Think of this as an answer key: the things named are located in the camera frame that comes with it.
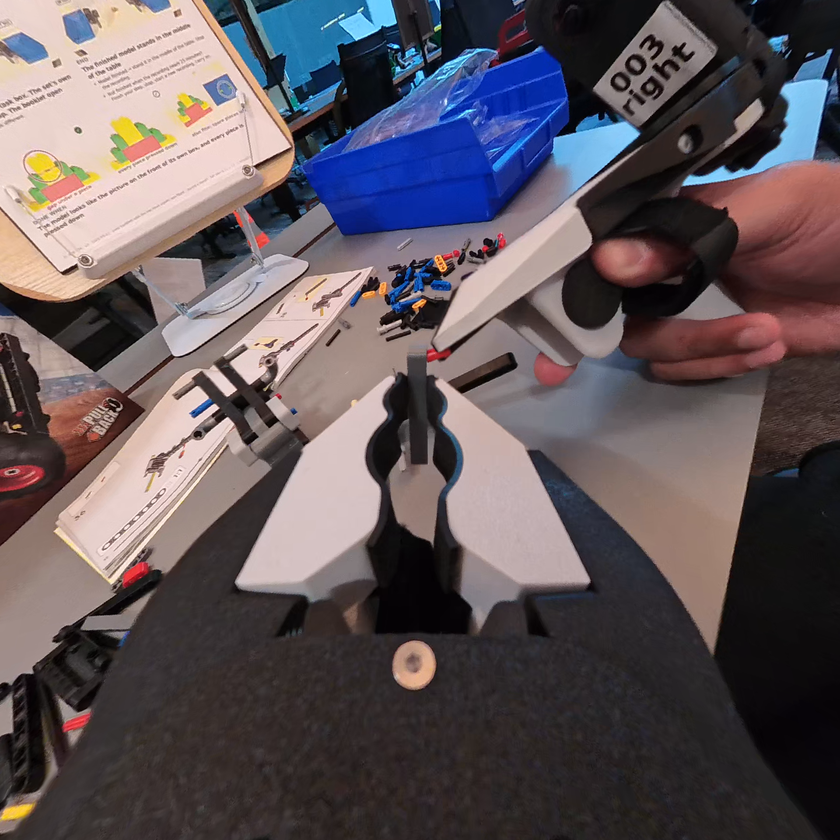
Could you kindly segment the monster truck lego box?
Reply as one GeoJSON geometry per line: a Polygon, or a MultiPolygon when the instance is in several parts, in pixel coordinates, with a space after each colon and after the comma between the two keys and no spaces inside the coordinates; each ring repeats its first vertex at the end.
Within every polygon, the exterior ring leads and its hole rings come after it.
{"type": "Polygon", "coordinates": [[[143,411],[1,307],[1,542],[143,411]]]}

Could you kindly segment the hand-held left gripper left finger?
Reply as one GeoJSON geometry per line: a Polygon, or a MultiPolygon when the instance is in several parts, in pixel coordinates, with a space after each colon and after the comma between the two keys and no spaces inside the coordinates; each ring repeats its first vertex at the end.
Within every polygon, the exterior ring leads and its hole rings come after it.
{"type": "Polygon", "coordinates": [[[243,592],[362,601],[377,586],[366,549],[382,490],[366,465],[387,418],[387,375],[303,450],[235,581],[243,592]]]}

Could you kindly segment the person's right hand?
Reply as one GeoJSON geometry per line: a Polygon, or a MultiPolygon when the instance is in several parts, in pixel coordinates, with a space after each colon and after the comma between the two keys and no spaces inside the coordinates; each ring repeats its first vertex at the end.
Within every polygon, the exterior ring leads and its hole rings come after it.
{"type": "Polygon", "coordinates": [[[620,351],[665,382],[730,379],[839,348],[839,163],[804,161],[680,194],[726,209],[738,246],[719,276],[743,311],[627,318],[620,351]]]}

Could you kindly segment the lego instruction booklet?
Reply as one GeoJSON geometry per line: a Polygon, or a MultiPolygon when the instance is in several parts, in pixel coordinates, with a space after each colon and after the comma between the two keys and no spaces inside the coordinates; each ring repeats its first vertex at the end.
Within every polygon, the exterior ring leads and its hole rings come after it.
{"type": "MultiPolygon", "coordinates": [[[[374,268],[301,279],[232,353],[228,364],[247,384],[269,394],[268,408],[299,424],[279,385],[373,277],[374,268]]],[[[238,435],[234,423],[201,388],[176,394],[206,375],[228,399],[238,389],[215,366],[185,373],[151,410],[99,476],[60,513],[56,534],[109,583],[171,516],[238,435]]]]}

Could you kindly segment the orange traffic cone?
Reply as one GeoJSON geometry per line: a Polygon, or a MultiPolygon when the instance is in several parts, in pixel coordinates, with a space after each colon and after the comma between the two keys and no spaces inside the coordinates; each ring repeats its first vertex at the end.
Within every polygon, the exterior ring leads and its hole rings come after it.
{"type": "Polygon", "coordinates": [[[270,243],[268,235],[256,224],[250,213],[243,207],[234,210],[235,220],[245,234],[248,245],[253,251],[261,251],[270,243]]]}

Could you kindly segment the pile of large lego parts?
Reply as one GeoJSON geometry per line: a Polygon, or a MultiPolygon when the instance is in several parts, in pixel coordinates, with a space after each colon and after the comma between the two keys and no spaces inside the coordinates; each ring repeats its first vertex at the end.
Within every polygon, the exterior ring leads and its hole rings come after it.
{"type": "Polygon", "coordinates": [[[91,718],[93,701],[128,639],[136,607],[164,574],[137,560],[111,596],[53,637],[29,671],[2,683],[2,832],[33,811],[42,790],[66,763],[91,718]]]}

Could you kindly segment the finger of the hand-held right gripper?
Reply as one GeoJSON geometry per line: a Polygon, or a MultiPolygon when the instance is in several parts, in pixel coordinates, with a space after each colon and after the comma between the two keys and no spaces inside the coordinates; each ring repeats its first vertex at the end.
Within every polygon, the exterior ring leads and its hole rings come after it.
{"type": "Polygon", "coordinates": [[[584,191],[560,206],[503,253],[463,280],[432,338],[436,351],[454,350],[491,320],[507,314],[513,328],[545,354],[593,354],[590,328],[574,322],[576,302],[592,273],[586,265],[593,234],[579,208],[584,191]]]}

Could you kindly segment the blue plastic bin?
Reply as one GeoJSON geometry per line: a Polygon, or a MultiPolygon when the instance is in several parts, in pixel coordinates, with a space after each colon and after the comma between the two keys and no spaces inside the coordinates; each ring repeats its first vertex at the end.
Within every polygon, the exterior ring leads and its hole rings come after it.
{"type": "Polygon", "coordinates": [[[489,68],[476,98],[490,115],[536,118],[495,160],[466,118],[347,151],[349,133],[303,165],[344,235],[490,221],[545,162],[570,107],[560,63],[544,49],[489,68]]]}

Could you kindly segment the clear plastic bag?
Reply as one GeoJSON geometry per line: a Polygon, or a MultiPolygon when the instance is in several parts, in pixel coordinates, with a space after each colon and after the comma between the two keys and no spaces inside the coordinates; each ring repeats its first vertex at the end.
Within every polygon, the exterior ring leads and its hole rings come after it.
{"type": "Polygon", "coordinates": [[[443,64],[404,99],[355,129],[346,150],[366,148],[466,118],[479,146],[490,160],[495,160],[537,121],[534,117],[522,115],[493,117],[490,115],[489,99],[475,97],[495,58],[497,52],[494,49],[468,49],[443,64]]]}

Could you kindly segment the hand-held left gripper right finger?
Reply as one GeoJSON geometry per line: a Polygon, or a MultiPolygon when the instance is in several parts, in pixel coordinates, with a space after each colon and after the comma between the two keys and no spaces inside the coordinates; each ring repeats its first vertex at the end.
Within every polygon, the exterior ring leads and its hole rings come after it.
{"type": "Polygon", "coordinates": [[[434,558],[465,601],[583,592],[591,578],[527,448],[449,383],[427,380],[437,499],[434,558]]]}

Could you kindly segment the grey motor lego chassis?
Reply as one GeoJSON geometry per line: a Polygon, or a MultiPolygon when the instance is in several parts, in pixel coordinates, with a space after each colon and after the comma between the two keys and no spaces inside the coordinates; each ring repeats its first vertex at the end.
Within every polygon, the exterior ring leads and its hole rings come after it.
{"type": "Polygon", "coordinates": [[[269,352],[258,362],[255,378],[248,380],[235,365],[249,352],[241,343],[213,363],[212,372],[222,377],[217,383],[208,372],[195,373],[172,396],[176,401],[199,391],[200,405],[190,412],[197,420],[187,442],[202,442],[221,429],[226,447],[247,466],[263,462],[279,466],[297,455],[307,442],[299,431],[299,415],[282,401],[277,380],[277,353],[269,352]]]}

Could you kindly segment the person's dark pants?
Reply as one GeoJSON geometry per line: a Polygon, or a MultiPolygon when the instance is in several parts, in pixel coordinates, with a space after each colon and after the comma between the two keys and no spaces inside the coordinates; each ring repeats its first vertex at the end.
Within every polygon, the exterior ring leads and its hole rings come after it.
{"type": "Polygon", "coordinates": [[[839,443],[750,479],[715,658],[752,740],[839,837],[839,443]]]}

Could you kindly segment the pile of small lego pieces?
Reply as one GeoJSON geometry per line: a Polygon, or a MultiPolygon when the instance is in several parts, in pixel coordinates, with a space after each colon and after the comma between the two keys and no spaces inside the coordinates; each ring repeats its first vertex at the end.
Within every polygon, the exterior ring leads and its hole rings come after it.
{"type": "Polygon", "coordinates": [[[390,277],[384,281],[378,276],[368,278],[350,298],[350,308],[362,301],[382,305],[375,330],[386,342],[435,331],[461,283],[507,244],[506,235],[498,232],[481,240],[467,238],[449,251],[388,266],[390,277]]]}

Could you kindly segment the dark grey lego beam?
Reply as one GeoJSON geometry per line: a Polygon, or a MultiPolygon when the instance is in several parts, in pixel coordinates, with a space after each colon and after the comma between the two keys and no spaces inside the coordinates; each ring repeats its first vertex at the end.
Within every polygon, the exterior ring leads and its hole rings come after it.
{"type": "Polygon", "coordinates": [[[406,357],[408,447],[411,463],[428,463],[427,351],[411,349],[406,357]]]}

